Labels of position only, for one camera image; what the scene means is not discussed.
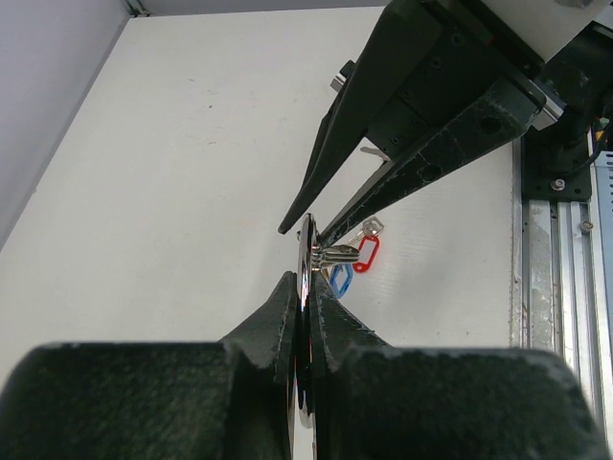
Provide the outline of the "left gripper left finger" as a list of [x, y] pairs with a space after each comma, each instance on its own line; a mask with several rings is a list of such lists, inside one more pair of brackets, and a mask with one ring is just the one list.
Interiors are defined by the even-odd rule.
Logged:
[[288, 459], [296, 276], [213, 342], [59, 342], [1, 393], [5, 459]]

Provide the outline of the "red tag with keys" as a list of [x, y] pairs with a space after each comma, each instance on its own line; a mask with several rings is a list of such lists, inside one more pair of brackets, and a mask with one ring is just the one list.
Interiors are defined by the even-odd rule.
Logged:
[[381, 220], [372, 216], [362, 222], [357, 234], [346, 241], [346, 245], [354, 247], [359, 252], [358, 260], [352, 264], [356, 273], [363, 274], [370, 270], [380, 246], [380, 235], [384, 230]]

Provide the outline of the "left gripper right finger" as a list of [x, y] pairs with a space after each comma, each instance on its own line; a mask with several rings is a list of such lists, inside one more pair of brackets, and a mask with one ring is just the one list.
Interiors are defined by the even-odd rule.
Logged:
[[604, 459], [579, 382], [555, 354], [400, 348], [321, 298], [320, 459]]

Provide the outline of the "large keyring with keys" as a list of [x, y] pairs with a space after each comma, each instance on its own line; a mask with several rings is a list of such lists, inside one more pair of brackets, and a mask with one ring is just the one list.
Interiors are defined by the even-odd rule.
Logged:
[[296, 318], [295, 375], [300, 421], [306, 428], [314, 428], [316, 415], [325, 407], [324, 391], [319, 388], [329, 369], [326, 339], [322, 332], [321, 298], [334, 296], [323, 276], [323, 270], [355, 263], [359, 251], [346, 244], [324, 247], [312, 214], [306, 214], [299, 230]]

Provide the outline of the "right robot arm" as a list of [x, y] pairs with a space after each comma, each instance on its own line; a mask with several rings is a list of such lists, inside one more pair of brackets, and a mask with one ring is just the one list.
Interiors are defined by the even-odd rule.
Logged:
[[280, 223], [307, 212], [363, 140], [387, 161], [323, 230], [358, 223], [522, 137], [548, 101], [561, 153], [612, 100], [604, 1], [393, 1], [377, 19], [318, 128], [305, 177]]

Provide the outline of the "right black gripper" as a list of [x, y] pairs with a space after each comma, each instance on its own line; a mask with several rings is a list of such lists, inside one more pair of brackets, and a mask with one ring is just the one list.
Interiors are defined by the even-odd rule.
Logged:
[[324, 116], [287, 233], [363, 138], [397, 156], [320, 232], [364, 219], [524, 135], [546, 103], [545, 59], [482, 1], [393, 1]]

